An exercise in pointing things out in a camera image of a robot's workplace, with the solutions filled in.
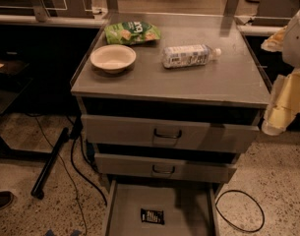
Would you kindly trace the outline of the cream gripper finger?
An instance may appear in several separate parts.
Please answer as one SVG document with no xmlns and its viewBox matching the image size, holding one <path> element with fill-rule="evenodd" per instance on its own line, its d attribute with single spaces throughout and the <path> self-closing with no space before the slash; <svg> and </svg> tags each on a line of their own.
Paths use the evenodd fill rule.
<svg viewBox="0 0 300 236">
<path fill-rule="evenodd" d="M 262 131 L 270 136 L 280 135 L 299 113 L 300 69 L 296 68 L 288 76 L 278 75 L 274 81 Z"/>
<path fill-rule="evenodd" d="M 261 44 L 261 48 L 268 52 L 281 52 L 285 31 L 286 27 L 278 30 Z"/>
</svg>

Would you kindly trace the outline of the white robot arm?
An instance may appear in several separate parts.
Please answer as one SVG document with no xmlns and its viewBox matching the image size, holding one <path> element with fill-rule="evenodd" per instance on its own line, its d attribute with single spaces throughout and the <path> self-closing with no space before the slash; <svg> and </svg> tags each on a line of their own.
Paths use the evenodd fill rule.
<svg viewBox="0 0 300 236">
<path fill-rule="evenodd" d="M 262 131 L 277 136 L 285 132 L 300 113 L 300 10 L 286 27 L 266 39 L 261 48 L 279 51 L 283 62 L 294 68 L 288 76 L 277 76 L 264 115 Z"/>
</svg>

